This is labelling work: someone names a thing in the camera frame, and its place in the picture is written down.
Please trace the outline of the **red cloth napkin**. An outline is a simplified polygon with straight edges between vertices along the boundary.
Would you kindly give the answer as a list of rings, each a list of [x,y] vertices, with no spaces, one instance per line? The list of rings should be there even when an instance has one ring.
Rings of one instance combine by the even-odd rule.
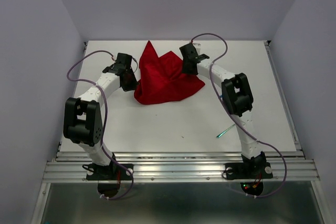
[[[140,57],[140,80],[134,98],[143,105],[177,102],[199,92],[205,83],[182,73],[182,59],[169,51],[158,56],[148,41]]]

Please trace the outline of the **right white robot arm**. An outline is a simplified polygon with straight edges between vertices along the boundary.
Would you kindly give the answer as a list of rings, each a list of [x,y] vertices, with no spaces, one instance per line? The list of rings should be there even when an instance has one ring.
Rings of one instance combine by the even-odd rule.
[[[183,57],[182,72],[207,77],[213,88],[219,86],[221,94],[215,90],[223,108],[236,124],[241,144],[243,163],[239,165],[244,175],[253,177],[264,171],[266,157],[253,136],[251,111],[253,95],[247,76],[243,73],[233,74],[210,60],[205,54],[198,54],[190,42],[180,47]]]

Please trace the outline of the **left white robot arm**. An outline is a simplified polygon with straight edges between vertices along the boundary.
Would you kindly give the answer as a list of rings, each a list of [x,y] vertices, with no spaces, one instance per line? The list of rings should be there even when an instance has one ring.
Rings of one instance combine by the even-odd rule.
[[[136,90],[138,82],[131,67],[133,61],[136,60],[132,56],[118,53],[114,63],[103,69],[96,82],[70,77],[79,62],[67,72],[69,81],[91,84],[79,97],[67,99],[63,128],[64,137],[80,146],[91,158],[92,164],[85,167],[90,175],[100,173],[110,179],[121,166],[103,142],[108,116],[107,98],[119,88],[125,92]]]

